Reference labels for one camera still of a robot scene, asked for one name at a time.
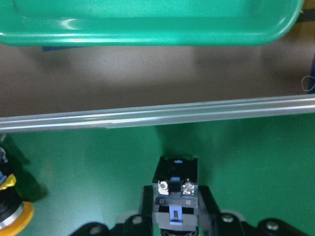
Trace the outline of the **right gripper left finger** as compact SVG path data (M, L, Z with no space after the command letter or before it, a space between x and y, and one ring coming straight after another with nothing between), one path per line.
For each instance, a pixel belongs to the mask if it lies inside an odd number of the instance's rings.
M153 187L142 189L139 210L125 219L117 221L115 226L108 228L100 222L89 222L71 233L72 236L152 236L153 228Z

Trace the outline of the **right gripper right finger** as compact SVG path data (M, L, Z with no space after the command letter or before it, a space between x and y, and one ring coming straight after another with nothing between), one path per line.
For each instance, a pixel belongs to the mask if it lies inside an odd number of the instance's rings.
M306 233L277 218L251 226L238 212L220 210L210 188L199 186L199 224L204 236L305 236Z

